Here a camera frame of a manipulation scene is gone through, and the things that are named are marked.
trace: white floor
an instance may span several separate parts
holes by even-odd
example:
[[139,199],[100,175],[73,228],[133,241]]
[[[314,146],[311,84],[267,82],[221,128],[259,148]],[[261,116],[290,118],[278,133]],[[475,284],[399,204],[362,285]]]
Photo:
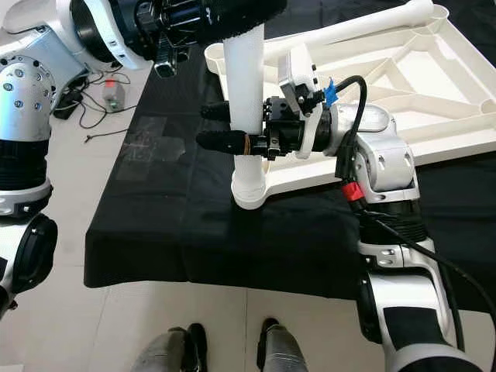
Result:
[[[15,1],[2,0],[0,19]],[[146,73],[130,75],[127,105],[134,105]],[[95,97],[98,89],[91,89]],[[55,266],[48,280],[20,295],[19,308],[0,322],[0,366],[24,365],[25,372],[127,372],[152,338],[170,327],[201,322],[211,372],[255,372],[260,325],[274,316],[297,337],[311,372],[384,370],[381,348],[361,336],[351,301],[199,284],[85,288],[84,234],[124,135],[85,145],[88,132],[78,127],[79,113],[67,122],[52,121],[48,160],[55,192],[45,213],[60,228]],[[85,123],[98,115],[88,112]],[[114,115],[89,133],[126,128],[131,117],[132,112]],[[488,369],[494,345],[489,317],[463,312],[463,321],[468,353]]]

